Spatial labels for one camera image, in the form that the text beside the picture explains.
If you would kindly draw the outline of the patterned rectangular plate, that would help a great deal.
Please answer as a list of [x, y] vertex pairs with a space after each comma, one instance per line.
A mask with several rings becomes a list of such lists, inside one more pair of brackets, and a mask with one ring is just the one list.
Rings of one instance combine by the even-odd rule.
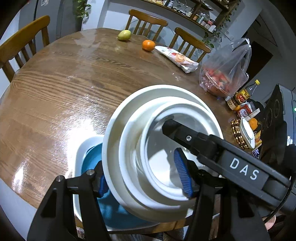
[[81, 221], [87, 237], [95, 236], [95, 231], [99, 230], [104, 235], [108, 232], [140, 232], [149, 229], [150, 232], [162, 232], [172, 230], [178, 227], [181, 222], [182, 226], [187, 225], [187, 221], [191, 220], [194, 207], [188, 210], [178, 212], [160, 212], [149, 210], [148, 213], [155, 217], [155, 222], [150, 222], [150, 225], [134, 229], [115, 229], [107, 226], [102, 217], [98, 197], [94, 193], [94, 180], [96, 172], [94, 169], [89, 169], [85, 173], [81, 173], [81, 167], [86, 152], [93, 146], [103, 144], [103, 135], [97, 135], [86, 139], [78, 148], [75, 161], [74, 177], [69, 179], [68, 187], [73, 192], [74, 214]]

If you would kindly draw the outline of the orange tangerine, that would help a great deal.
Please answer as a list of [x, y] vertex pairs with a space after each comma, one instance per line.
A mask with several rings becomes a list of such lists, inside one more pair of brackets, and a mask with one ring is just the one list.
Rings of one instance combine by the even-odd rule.
[[151, 52], [155, 48], [156, 44], [151, 40], [144, 40], [142, 42], [142, 49], [148, 52]]

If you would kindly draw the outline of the wooden chair at left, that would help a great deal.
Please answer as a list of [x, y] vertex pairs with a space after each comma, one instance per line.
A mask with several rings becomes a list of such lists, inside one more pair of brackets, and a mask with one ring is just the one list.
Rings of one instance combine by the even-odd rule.
[[29, 61], [30, 59], [26, 46], [29, 46], [32, 55], [36, 54], [34, 39], [38, 32], [42, 34], [43, 46], [46, 47], [49, 45], [50, 41], [47, 29], [49, 23], [50, 17], [42, 16], [21, 28], [1, 45], [1, 69], [9, 81], [12, 81], [15, 75], [15, 71], [9, 61], [15, 59], [18, 66], [23, 67], [24, 63], [19, 53], [22, 53], [25, 61]]

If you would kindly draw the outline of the white ceramic ramekin pot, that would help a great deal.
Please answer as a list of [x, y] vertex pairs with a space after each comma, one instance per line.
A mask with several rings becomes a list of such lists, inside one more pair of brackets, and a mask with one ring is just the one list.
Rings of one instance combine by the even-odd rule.
[[174, 163], [174, 150], [181, 148], [185, 156], [198, 168], [208, 170], [188, 148], [171, 140], [162, 133], [162, 125], [174, 120], [196, 132], [223, 137], [214, 114], [199, 104], [162, 105], [157, 108], [137, 143], [137, 160], [147, 180], [157, 192], [175, 201], [187, 201]]

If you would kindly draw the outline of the wooden chair back right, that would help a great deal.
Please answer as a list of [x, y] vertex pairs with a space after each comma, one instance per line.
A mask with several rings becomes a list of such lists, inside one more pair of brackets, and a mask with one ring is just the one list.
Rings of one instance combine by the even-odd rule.
[[182, 28], [176, 27], [174, 32], [175, 32], [175, 35], [172, 41], [170, 42], [169, 48], [173, 49], [174, 45], [177, 42], [178, 37], [180, 37], [182, 39], [182, 43], [178, 48], [178, 52], [181, 52], [185, 44], [187, 44], [187, 47], [185, 48], [182, 54], [186, 55], [190, 47], [192, 47], [191, 52], [188, 55], [188, 58], [190, 59], [196, 50], [202, 51], [202, 54], [197, 58], [197, 63], [200, 63], [202, 59], [205, 57], [205, 55], [211, 52], [210, 47], [206, 46], [206, 44], [204, 44], [202, 41], [198, 40], [197, 38], [195, 38], [194, 36], [186, 32]]

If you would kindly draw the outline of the plastic bag of strawberries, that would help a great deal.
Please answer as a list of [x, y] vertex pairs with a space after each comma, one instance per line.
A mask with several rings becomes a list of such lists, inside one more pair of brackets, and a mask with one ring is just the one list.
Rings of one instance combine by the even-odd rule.
[[202, 64], [199, 85], [214, 96], [232, 96], [249, 79], [247, 69], [251, 55], [248, 38], [225, 45]]

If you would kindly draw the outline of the brown sauce jar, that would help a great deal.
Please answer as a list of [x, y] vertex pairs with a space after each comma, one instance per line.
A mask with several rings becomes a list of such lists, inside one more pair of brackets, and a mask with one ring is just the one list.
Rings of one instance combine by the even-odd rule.
[[238, 103], [236, 102], [236, 100], [231, 96], [227, 96], [225, 98], [225, 101], [227, 102], [227, 104], [231, 110], [235, 110], [238, 106]]

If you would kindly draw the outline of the smartphone with lit screen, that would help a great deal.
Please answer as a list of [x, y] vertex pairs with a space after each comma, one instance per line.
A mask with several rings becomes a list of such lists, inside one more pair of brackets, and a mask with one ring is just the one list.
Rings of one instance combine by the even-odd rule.
[[252, 150], [251, 153], [252, 153], [252, 156], [254, 156], [256, 159], [259, 159], [259, 157], [260, 157], [260, 151], [259, 151], [258, 148]]

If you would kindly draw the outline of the grey refrigerator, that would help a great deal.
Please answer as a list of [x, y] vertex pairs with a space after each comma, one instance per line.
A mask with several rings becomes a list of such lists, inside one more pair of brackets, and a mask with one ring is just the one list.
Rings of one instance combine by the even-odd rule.
[[77, 18], [77, 7], [76, 1], [28, 1], [20, 10], [18, 27], [21, 29], [33, 23], [48, 33], [50, 43], [54, 42], [81, 30], [82, 19]]

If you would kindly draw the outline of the white oval dish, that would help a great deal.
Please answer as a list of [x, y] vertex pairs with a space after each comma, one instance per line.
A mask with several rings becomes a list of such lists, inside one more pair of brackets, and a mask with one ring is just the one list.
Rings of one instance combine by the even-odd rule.
[[250, 149], [254, 149], [255, 148], [255, 135], [254, 135], [252, 128], [250, 127], [249, 122], [244, 117], [242, 117], [240, 119], [239, 130], [240, 130], [243, 140], [246, 142], [247, 146]]

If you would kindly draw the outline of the wooden bead trivet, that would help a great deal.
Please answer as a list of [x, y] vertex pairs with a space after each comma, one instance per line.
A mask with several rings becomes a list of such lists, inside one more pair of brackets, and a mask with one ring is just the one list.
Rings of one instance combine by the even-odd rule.
[[245, 140], [239, 130], [239, 120], [238, 119], [234, 119], [231, 121], [231, 128], [232, 128], [234, 138], [235, 138], [237, 144], [240, 146], [240, 148], [243, 150], [249, 149], [247, 143], [245, 142]]

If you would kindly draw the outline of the green hanging plant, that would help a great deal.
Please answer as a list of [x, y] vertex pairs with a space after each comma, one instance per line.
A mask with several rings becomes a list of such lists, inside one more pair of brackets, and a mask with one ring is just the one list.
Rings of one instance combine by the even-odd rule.
[[76, 18], [81, 19], [82, 23], [86, 23], [89, 19], [91, 4], [88, 0], [77, 0], [76, 2]]

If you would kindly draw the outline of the wooden chair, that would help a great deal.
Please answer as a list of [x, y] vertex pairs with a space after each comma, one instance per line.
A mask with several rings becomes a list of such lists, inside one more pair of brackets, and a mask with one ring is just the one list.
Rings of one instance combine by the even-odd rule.
[[206, 44], [204, 44], [202, 41], [198, 40], [197, 38], [195, 38], [194, 36], [186, 32], [182, 28], [176, 27], [174, 32], [175, 32], [175, 35], [172, 41], [170, 42], [169, 48], [173, 49], [174, 45], [177, 42], [178, 37], [180, 37], [182, 39], [182, 43], [178, 48], [178, 52], [181, 52], [185, 44], [187, 44], [187, 47], [185, 48], [182, 54], [186, 55], [190, 47], [192, 47], [191, 52], [188, 55], [188, 58], [190, 59], [196, 50], [202, 51], [202, 54], [197, 58], [197, 63], [200, 63], [202, 59], [205, 57], [205, 55], [211, 52], [210, 47], [206, 46]]
[[47, 29], [49, 23], [50, 17], [42, 16], [21, 28], [1, 45], [1, 69], [9, 81], [12, 81], [15, 75], [15, 71], [9, 61], [15, 59], [18, 66], [23, 67], [24, 63], [19, 53], [22, 53], [25, 61], [29, 61], [30, 59], [26, 46], [29, 46], [32, 55], [36, 54], [34, 39], [38, 32], [42, 34], [43, 46], [46, 47], [49, 45], [50, 41]]
[[154, 42], [157, 41], [157, 38], [159, 37], [162, 29], [168, 26], [168, 22], [166, 20], [148, 15], [136, 9], [130, 9], [128, 13], [129, 19], [126, 24], [125, 30], [129, 30], [132, 19], [136, 18], [137, 25], [133, 30], [134, 35], [143, 35], [145, 37], [148, 37], [153, 25], [157, 25], [159, 27], [152, 39]]

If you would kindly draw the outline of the yellow cap sauce bottle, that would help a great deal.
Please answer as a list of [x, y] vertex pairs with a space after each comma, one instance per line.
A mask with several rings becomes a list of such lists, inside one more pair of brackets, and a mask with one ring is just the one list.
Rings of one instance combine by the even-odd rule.
[[236, 100], [236, 102], [238, 104], [242, 104], [247, 99], [249, 99], [253, 95], [253, 93], [254, 93], [255, 89], [258, 87], [258, 85], [260, 85], [260, 81], [257, 79], [257, 80], [255, 80], [254, 84], [249, 85], [248, 87], [245, 87], [245, 88], [241, 89], [240, 91], [238, 91], [234, 95], [234, 99]]

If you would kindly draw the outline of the white ribbed bowl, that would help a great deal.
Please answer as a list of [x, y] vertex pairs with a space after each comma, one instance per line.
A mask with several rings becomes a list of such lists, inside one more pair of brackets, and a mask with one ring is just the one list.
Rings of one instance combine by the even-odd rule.
[[223, 137], [211, 111], [181, 97], [153, 99], [132, 114], [119, 142], [125, 186], [139, 203], [165, 212], [185, 210], [194, 203], [184, 195], [174, 163], [174, 150], [180, 144], [162, 133], [162, 125], [170, 119], [196, 132]]

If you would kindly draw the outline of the large beige bowl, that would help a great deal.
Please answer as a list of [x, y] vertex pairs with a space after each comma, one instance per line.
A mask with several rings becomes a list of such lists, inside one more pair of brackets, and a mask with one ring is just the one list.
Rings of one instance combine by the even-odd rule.
[[174, 163], [179, 145], [162, 133], [169, 119], [207, 135], [223, 135], [199, 97], [173, 85], [153, 85], [119, 105], [103, 141], [103, 171], [112, 195], [129, 213], [157, 223], [187, 218], [195, 204], [184, 195]]

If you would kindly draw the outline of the orange fruit by dish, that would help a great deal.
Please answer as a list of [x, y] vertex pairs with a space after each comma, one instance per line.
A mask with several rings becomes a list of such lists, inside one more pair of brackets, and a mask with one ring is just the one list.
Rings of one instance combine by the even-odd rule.
[[258, 121], [256, 118], [251, 118], [248, 122], [249, 122], [249, 125], [253, 131], [257, 129]]

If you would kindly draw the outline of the blue square plate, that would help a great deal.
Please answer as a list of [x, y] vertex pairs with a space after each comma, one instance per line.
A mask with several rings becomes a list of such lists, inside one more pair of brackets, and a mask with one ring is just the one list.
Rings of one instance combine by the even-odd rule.
[[[93, 146], [86, 152], [81, 173], [94, 169], [99, 161], [102, 161], [102, 144]], [[126, 211], [114, 198], [110, 190], [102, 198], [98, 198], [97, 201], [105, 224], [111, 228], [120, 230], [134, 229], [151, 224]]]

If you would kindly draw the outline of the white snack package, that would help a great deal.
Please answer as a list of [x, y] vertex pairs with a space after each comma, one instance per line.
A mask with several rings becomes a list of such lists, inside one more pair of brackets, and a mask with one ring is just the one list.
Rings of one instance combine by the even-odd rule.
[[175, 49], [165, 47], [165, 46], [155, 46], [156, 51], [163, 54], [169, 60], [171, 60], [175, 65], [181, 68], [185, 73], [191, 73], [198, 69], [199, 63], [191, 60], [187, 56], [181, 54]]

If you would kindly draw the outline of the wooden wall shelf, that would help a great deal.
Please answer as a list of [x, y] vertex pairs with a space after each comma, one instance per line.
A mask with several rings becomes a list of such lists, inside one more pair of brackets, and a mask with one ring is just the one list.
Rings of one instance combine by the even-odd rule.
[[149, 1], [175, 12], [212, 34], [226, 27], [241, 1]]

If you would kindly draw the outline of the wooden chair back left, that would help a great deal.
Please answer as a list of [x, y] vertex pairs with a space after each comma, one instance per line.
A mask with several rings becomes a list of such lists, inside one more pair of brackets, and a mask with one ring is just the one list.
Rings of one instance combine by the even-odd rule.
[[136, 18], [137, 25], [133, 30], [134, 35], [143, 35], [145, 37], [148, 37], [153, 25], [157, 25], [159, 27], [152, 39], [154, 42], [157, 41], [157, 38], [159, 37], [162, 29], [168, 26], [168, 22], [166, 20], [148, 15], [136, 9], [130, 9], [128, 13], [129, 19], [126, 24], [125, 30], [129, 30], [132, 19]]

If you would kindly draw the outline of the red snack packet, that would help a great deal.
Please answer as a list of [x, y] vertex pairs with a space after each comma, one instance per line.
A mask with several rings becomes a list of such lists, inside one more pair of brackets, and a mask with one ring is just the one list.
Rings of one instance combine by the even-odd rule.
[[236, 111], [236, 116], [241, 119], [242, 117], [246, 117], [249, 114], [251, 114], [252, 112], [255, 111], [255, 105], [254, 103], [251, 102], [246, 102], [241, 104], [241, 106], [239, 107], [239, 109]]

